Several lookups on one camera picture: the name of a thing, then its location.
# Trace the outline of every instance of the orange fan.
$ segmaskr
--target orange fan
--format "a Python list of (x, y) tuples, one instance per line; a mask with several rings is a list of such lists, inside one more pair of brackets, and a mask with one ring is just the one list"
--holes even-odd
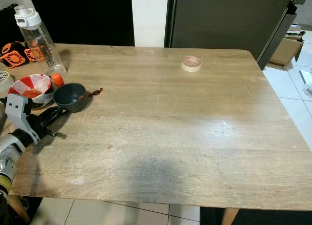
[(14, 68), (29, 62), (24, 46), (20, 42), (7, 43), (1, 51), (0, 62), (8, 68)]
[[(37, 43), (35, 41), (33, 41), (32, 46), (36, 46)], [(32, 50), (30, 50), (28, 44), (25, 42), (25, 54), (27, 56), (27, 58), (32, 61), (32, 62), (36, 62), (36, 58), (40, 61), (43, 59), (43, 54), (40, 50), (40, 48), (37, 47), (33, 47)]]

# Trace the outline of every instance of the table leg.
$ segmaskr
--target table leg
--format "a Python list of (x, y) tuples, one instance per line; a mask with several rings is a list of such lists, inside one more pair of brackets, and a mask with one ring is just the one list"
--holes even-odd
[(8, 204), (14, 209), (14, 211), (25, 221), (29, 222), (30, 218), (26, 209), (23, 207), (18, 196), (8, 196)]
[(221, 225), (231, 225), (238, 211), (239, 209), (237, 208), (226, 208), (223, 214)]

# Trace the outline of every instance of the plastic water bottle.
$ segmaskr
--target plastic water bottle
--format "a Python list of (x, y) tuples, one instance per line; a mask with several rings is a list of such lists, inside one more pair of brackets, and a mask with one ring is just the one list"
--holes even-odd
[(39, 13), (25, 5), (14, 9), (16, 23), (45, 75), (51, 77), (57, 72), (64, 77), (66, 69)]

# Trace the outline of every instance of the white bottle lid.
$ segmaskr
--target white bottle lid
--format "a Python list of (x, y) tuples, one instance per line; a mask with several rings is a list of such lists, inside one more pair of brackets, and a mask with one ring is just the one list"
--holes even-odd
[(15, 8), (14, 15), (19, 27), (32, 27), (40, 24), (41, 18), (34, 8), (28, 8), (26, 5), (18, 5)]

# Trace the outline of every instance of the gray refrigerator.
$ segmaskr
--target gray refrigerator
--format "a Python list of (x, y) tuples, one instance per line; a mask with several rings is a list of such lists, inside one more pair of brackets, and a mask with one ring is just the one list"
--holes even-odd
[(268, 63), (305, 0), (168, 0), (165, 47), (245, 49)]

